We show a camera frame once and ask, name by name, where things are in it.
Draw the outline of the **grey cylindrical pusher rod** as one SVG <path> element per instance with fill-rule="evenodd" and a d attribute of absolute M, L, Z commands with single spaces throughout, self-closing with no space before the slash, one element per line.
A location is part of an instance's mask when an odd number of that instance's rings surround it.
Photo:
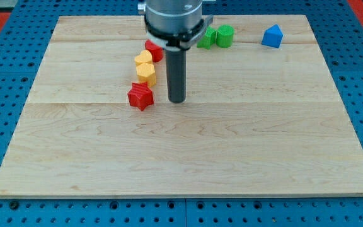
<path fill-rule="evenodd" d="M 166 50 L 168 99 L 182 103 L 186 99 L 186 52 Z"/>

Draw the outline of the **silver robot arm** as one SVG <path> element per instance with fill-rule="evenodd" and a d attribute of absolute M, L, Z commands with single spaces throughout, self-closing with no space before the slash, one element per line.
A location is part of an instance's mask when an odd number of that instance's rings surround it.
<path fill-rule="evenodd" d="M 204 35 L 213 16 L 202 16 L 202 0 L 145 0 L 138 4 L 148 39 L 165 51 L 168 99 L 186 99 L 187 51 Z"/>

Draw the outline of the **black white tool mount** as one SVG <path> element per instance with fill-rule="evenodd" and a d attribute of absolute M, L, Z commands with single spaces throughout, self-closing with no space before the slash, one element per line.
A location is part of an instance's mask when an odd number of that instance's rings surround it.
<path fill-rule="evenodd" d="M 166 33 L 152 26 L 144 17 L 146 24 L 147 38 L 157 46 L 168 51 L 187 51 L 196 44 L 206 33 L 207 28 L 212 24 L 213 15 L 201 19 L 193 28 L 182 33 Z"/>

